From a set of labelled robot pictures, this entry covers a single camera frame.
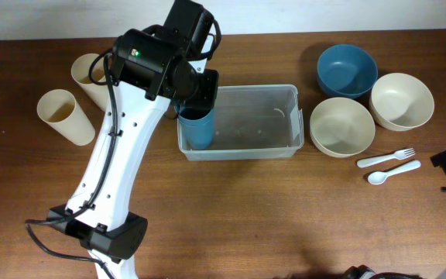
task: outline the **blue cup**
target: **blue cup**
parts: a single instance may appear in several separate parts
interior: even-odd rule
[[[356,46],[332,46],[317,61],[317,83],[330,97],[359,98],[377,79],[376,62]]]
[[[178,120],[182,133],[192,148],[204,150],[211,145],[214,134],[214,108],[210,112],[182,108]]]

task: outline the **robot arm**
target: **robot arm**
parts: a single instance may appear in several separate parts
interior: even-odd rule
[[[215,38],[209,36],[212,26]],[[79,239],[96,259],[100,278],[137,278],[133,254],[147,229],[146,219],[129,212],[137,170],[170,105],[214,107],[218,72],[204,68],[220,41],[213,15],[189,0],[175,1],[163,26],[131,29],[115,41],[111,68],[105,57],[111,102],[87,170],[67,204],[50,209],[46,221],[26,221],[43,250],[79,260],[48,250],[29,225],[49,225]]]

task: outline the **white wall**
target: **white wall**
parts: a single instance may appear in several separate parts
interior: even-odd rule
[[[199,0],[224,34],[446,28],[446,0]],[[173,0],[0,0],[0,40],[114,37]]]

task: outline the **paper cup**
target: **paper cup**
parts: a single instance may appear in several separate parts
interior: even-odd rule
[[[103,112],[106,111],[106,107],[109,102],[108,86],[93,84],[89,79],[89,68],[92,62],[99,54],[89,53],[78,57],[74,64],[71,66],[71,77],[77,84],[84,89],[85,93],[98,105]],[[92,71],[92,77],[96,81],[105,81],[105,71],[103,68],[103,58],[101,58],[94,66]]]
[[[37,115],[78,146],[94,139],[94,127],[69,91],[56,89],[47,92],[37,103]]]

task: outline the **blue bowl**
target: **blue bowl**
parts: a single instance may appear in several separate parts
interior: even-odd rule
[[[377,79],[374,59],[356,46],[332,46],[317,61],[317,82],[330,97],[359,98]]]

